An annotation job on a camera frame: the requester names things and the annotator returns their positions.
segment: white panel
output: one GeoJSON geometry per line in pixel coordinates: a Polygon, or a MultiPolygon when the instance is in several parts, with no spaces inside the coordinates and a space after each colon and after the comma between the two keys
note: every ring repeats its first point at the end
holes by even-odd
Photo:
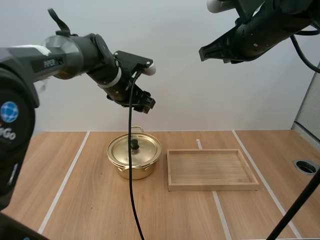
{"type": "MultiPolygon", "coordinates": [[[[53,7],[72,33],[102,35],[110,50],[151,58],[154,76],[137,84],[156,100],[134,113],[147,130],[290,129],[313,72],[290,40],[253,62],[200,61],[198,50],[234,27],[235,10],[212,14],[205,0],[13,0],[0,8],[0,46],[40,44],[58,29],[53,7]]],[[[319,37],[299,37],[319,62],[319,37]]],[[[50,79],[40,96],[38,128],[45,131],[126,130],[128,109],[106,99],[87,75],[50,79]]]]}
{"type": "Polygon", "coordinates": [[[316,74],[297,121],[320,139],[320,74],[316,74]]]}

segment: white tape line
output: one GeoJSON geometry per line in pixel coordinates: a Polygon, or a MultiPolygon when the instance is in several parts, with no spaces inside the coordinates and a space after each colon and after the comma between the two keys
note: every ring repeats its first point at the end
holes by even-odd
{"type": "Polygon", "coordinates": [[[196,143],[198,144],[198,148],[199,148],[199,149],[202,149],[200,139],[197,139],[197,140],[196,140],[196,143]]]}
{"type": "Polygon", "coordinates": [[[69,177],[70,177],[70,175],[72,173],[72,170],[74,169],[74,167],[75,167],[75,165],[76,165],[76,163],[78,161],[78,158],[79,158],[79,156],[80,156],[80,154],[81,154],[81,152],[82,152],[82,150],[83,150],[83,148],[84,148],[84,146],[86,144],[86,141],[87,141],[87,139],[89,137],[89,134],[90,134],[90,131],[87,131],[86,135],[85,135],[85,137],[84,137],[84,139],[82,141],[82,144],[81,144],[78,152],[76,153],[76,155],[75,155],[75,157],[74,157],[74,159],[73,159],[73,161],[72,161],[72,163],[71,163],[71,165],[69,167],[69,170],[66,173],[66,175],[65,175],[65,177],[64,177],[64,179],[62,181],[62,184],[61,184],[58,192],[56,193],[56,195],[55,195],[55,197],[53,199],[53,202],[52,202],[49,210],[48,210],[48,212],[46,213],[46,215],[45,215],[45,217],[43,219],[43,222],[42,222],[42,224],[41,224],[41,226],[40,226],[40,228],[38,230],[39,234],[42,234],[42,232],[44,231],[44,229],[45,229],[45,227],[46,227],[46,225],[47,225],[47,223],[48,223],[48,221],[49,221],[49,219],[51,217],[51,214],[54,211],[55,206],[56,206],[56,204],[57,204],[57,202],[58,202],[58,200],[59,200],[59,198],[60,198],[60,196],[61,196],[61,194],[62,194],[62,192],[63,192],[63,190],[64,190],[64,188],[66,186],[66,184],[67,184],[67,181],[68,181],[68,179],[69,179],[69,177]]]}
{"type": "MultiPolygon", "coordinates": [[[[232,133],[234,135],[234,137],[236,138],[236,140],[238,141],[238,143],[240,144],[242,150],[244,151],[245,155],[248,157],[250,163],[252,164],[254,170],[256,171],[256,173],[258,174],[258,176],[260,177],[261,181],[263,182],[265,188],[267,189],[267,191],[269,192],[271,198],[273,199],[275,205],[278,207],[278,209],[280,210],[281,214],[284,216],[286,214],[286,211],[284,210],[284,208],[281,206],[281,203],[279,202],[278,198],[276,197],[276,195],[274,194],[274,192],[272,191],[272,189],[270,188],[269,184],[267,183],[266,179],[264,178],[264,176],[262,175],[262,173],[260,172],[259,168],[257,167],[257,165],[255,164],[254,160],[252,159],[252,157],[250,156],[249,152],[247,151],[247,149],[245,148],[244,144],[242,143],[242,141],[240,140],[240,138],[238,137],[237,133],[235,130],[232,130],[232,133]]],[[[298,232],[297,228],[295,227],[295,225],[293,224],[292,221],[289,222],[289,227],[291,228],[291,230],[293,231],[294,235],[296,236],[296,238],[298,239],[302,239],[300,233],[298,232]]]]}
{"type": "MultiPolygon", "coordinates": [[[[202,145],[201,145],[200,139],[197,139],[196,142],[198,143],[198,148],[202,149],[202,145]]],[[[219,217],[220,217],[220,220],[221,220],[221,224],[222,224],[222,228],[223,228],[223,231],[224,231],[225,239],[226,240],[232,240],[231,234],[230,234],[230,231],[229,231],[229,227],[228,227],[228,224],[227,224],[227,220],[226,220],[224,211],[223,211],[223,209],[221,207],[218,194],[217,194],[216,191],[212,191],[212,194],[213,194],[213,198],[214,198],[214,201],[215,201],[216,208],[217,208],[218,213],[219,213],[219,217]]]]}

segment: black lid knob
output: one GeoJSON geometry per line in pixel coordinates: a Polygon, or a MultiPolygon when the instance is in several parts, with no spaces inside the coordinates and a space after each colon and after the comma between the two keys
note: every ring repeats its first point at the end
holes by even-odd
{"type": "Polygon", "coordinates": [[[138,150],[139,149],[138,139],[132,139],[131,140],[131,149],[132,150],[138,150]]]}

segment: blue logo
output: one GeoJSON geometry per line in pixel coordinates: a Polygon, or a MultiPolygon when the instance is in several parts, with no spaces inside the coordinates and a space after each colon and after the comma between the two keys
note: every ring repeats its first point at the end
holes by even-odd
{"type": "Polygon", "coordinates": [[[19,109],[17,104],[15,104],[13,101],[5,102],[0,108],[0,115],[1,115],[1,119],[4,122],[6,123],[14,122],[19,115],[19,109]]]}

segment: pot lid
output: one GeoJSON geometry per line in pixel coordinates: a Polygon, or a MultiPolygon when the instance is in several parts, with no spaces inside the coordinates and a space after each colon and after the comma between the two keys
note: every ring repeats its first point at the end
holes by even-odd
{"type": "MultiPolygon", "coordinates": [[[[147,166],[154,163],[161,154],[161,144],[152,135],[144,132],[131,133],[132,166],[147,166]]],[[[113,140],[107,150],[111,162],[119,167],[129,165],[128,134],[113,140]]]]}

